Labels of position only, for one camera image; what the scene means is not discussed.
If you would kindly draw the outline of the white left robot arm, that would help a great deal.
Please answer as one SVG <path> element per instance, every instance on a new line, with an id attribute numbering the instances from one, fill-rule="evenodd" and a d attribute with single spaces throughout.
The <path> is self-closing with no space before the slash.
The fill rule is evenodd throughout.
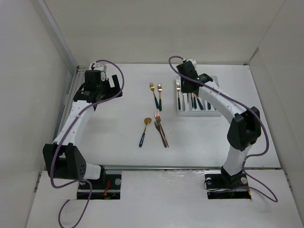
<path id="1" fill-rule="evenodd" d="M 79 144 L 84 129 L 101 102 L 122 96 L 117 75 L 113 85 L 101 70 L 85 71 L 85 81 L 73 97 L 68 118 L 52 143 L 45 144 L 43 156 L 48 174 L 53 179 L 90 180 L 95 188 L 106 184 L 104 168 L 88 163 Z"/>

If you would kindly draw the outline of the aluminium rail frame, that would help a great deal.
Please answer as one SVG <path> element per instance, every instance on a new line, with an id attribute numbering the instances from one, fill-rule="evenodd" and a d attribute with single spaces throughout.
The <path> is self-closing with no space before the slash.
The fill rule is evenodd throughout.
<path id="1" fill-rule="evenodd" d="M 67 149 L 71 149 L 72 152 L 79 151 L 78 146 L 85 126 L 93 113 L 93 108 L 90 107 L 88 110 L 84 111 L 83 114 L 79 114 L 81 110 L 89 105 L 89 103 L 85 100 L 74 101 L 71 97 L 78 92 L 76 86 L 85 81 L 86 70 L 87 68 L 84 66 L 77 68 L 69 92 L 69 103 L 65 106 L 66 113 L 61 121 L 62 128 L 53 142 L 45 144 L 43 148 L 43 156 L 48 172 L 51 171 L 53 157 L 60 142 L 62 142 L 62 144 L 59 148 L 58 156 L 71 154 L 66 151 Z"/>

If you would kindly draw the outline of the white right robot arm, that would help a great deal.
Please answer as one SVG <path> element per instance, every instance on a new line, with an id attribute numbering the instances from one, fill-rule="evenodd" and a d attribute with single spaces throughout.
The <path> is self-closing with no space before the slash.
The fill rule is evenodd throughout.
<path id="1" fill-rule="evenodd" d="M 223 92 L 207 74 L 198 75 L 194 62 L 183 60 L 177 65 L 181 76 L 181 90 L 194 93 L 216 108 L 229 123 L 227 140 L 230 144 L 227 159 L 220 173 L 208 174 L 206 184 L 213 189 L 233 189 L 245 177 L 243 172 L 247 154 L 261 136 L 260 112 L 247 107 Z"/>

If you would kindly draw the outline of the rose gold fork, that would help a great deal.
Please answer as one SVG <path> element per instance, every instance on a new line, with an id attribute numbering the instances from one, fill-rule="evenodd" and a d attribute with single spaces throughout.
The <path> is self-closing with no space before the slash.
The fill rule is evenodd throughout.
<path id="1" fill-rule="evenodd" d="M 157 131 L 159 132 L 159 134 L 161 136 L 161 140 L 162 140 L 162 143 L 163 143 L 164 147 L 167 148 L 167 143 L 166 143 L 166 141 L 165 141 L 165 139 L 164 139 L 164 137 L 163 137 L 163 135 L 161 133 L 161 128 L 160 128 L 159 123 L 157 121 L 155 121 L 154 125 L 155 125 L 155 128 L 157 129 Z"/>
<path id="2" fill-rule="evenodd" d="M 167 147 L 169 147 L 169 144 L 168 144 L 166 135 L 165 135 L 164 130 L 163 130 L 162 125 L 161 125 L 161 118 L 160 118 L 160 115 L 159 115 L 158 112 L 155 112 L 154 116 L 155 116 L 155 119 L 156 119 L 157 123 L 158 123 L 159 126 L 160 126 L 160 129 L 161 129 L 162 135 L 163 135 L 163 137 L 164 137 L 164 139 L 165 139 L 165 142 L 166 142 L 166 144 L 167 144 Z"/>

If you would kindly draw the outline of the white three-compartment cutlery tray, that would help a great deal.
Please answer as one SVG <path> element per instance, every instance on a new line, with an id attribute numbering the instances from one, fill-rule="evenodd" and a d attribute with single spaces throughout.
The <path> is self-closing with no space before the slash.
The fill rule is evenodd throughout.
<path id="1" fill-rule="evenodd" d="M 181 79 L 176 79 L 175 80 L 175 86 L 176 86 L 177 82 L 179 82 L 180 85 L 181 85 Z M 186 111 L 183 112 L 182 111 L 182 91 L 180 91 L 181 110 L 178 109 L 177 92 L 176 92 L 176 102 L 177 102 L 176 110 L 177 110 L 177 114 L 179 116 L 184 116 L 184 117 L 220 117 L 221 116 L 221 113 L 217 109 L 215 109 L 213 107 L 213 105 L 211 105 L 211 110 L 208 110 L 207 109 L 207 101 L 200 98 L 200 97 L 199 97 L 199 99 L 200 99 L 201 103 L 203 104 L 204 110 L 200 110 L 197 101 L 196 101 L 197 109 L 194 109 L 194 108 L 191 107 L 190 93 L 189 93 L 189 103 L 187 103 L 186 93 L 185 93 L 185 99 L 186 99 Z"/>

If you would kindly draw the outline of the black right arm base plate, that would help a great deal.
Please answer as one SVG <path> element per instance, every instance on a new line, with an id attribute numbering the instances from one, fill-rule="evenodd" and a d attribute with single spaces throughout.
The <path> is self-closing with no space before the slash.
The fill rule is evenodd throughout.
<path id="1" fill-rule="evenodd" d="M 246 174 L 242 173 L 232 179 L 226 179 L 220 171 L 206 171 L 204 175 L 204 188 L 209 200 L 251 199 Z"/>

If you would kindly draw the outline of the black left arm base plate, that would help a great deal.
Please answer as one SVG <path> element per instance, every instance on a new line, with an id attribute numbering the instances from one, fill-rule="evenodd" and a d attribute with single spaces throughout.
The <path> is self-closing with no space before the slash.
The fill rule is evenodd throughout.
<path id="1" fill-rule="evenodd" d="M 91 191 L 91 200 L 119 200 L 122 184 L 122 172 L 118 170 L 107 170 L 104 166 L 90 165 L 85 171 L 84 179 L 87 182 L 80 182 L 76 197 L 79 200 L 88 198 Z"/>

